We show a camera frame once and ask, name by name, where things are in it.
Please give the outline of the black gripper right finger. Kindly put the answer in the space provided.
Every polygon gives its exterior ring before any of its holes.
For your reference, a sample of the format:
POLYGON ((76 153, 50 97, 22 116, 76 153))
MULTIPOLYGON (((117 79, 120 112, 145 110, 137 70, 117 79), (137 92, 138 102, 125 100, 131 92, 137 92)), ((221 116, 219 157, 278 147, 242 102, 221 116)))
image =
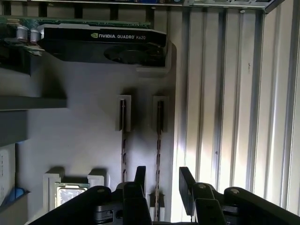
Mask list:
POLYGON ((240 187, 223 193, 196 182, 188 167, 179 169, 179 190, 186 214, 199 225, 291 225, 293 214, 240 187))

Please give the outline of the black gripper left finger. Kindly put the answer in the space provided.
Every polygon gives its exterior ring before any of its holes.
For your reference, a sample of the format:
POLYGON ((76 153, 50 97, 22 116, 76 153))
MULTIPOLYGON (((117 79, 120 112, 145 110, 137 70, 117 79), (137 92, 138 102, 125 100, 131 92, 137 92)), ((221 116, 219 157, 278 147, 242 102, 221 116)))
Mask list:
POLYGON ((115 191, 94 186, 32 222, 34 225, 151 225, 145 198, 146 167, 115 191))

